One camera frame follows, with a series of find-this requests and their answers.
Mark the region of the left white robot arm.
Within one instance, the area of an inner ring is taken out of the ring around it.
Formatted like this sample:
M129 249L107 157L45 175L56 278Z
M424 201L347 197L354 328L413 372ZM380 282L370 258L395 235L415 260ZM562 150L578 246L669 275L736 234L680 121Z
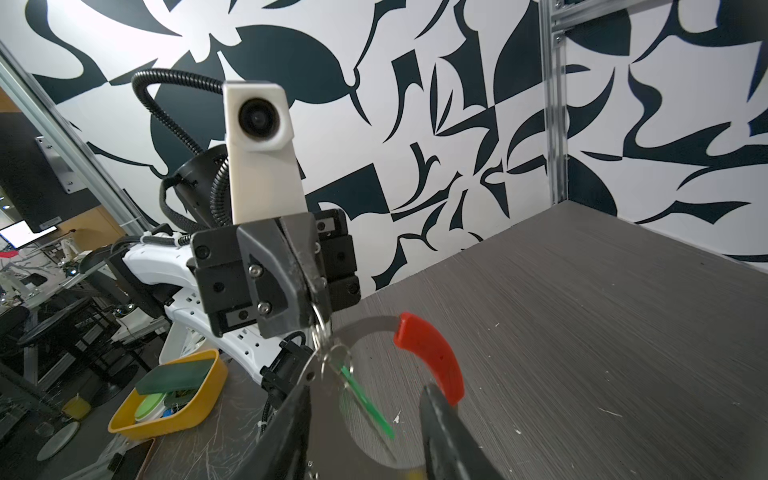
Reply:
M173 85L219 95L225 141L203 149L150 94ZM192 151L163 183L190 187L188 214L116 241L108 265L151 314L197 332L258 381L274 382L292 334L309 334L322 373L349 369L333 313L361 297L353 240L339 209L312 210L295 156L284 88L176 69L132 77L139 102Z

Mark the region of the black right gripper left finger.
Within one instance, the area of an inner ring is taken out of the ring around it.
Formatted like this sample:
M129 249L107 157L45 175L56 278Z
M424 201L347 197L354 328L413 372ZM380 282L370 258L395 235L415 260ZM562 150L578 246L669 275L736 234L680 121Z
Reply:
M310 390L296 387L233 479L306 479L311 417Z

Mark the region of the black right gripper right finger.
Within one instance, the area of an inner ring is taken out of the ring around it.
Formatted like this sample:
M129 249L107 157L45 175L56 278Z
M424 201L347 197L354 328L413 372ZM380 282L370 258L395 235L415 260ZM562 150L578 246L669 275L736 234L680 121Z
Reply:
M437 385L422 391L419 414L427 479L503 479Z

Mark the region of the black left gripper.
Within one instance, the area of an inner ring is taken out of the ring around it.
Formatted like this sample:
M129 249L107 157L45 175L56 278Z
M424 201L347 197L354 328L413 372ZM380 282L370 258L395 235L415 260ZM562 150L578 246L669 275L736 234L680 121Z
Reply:
M357 304L353 238L340 209L303 212L194 234L193 273L214 335L255 325L265 338Z

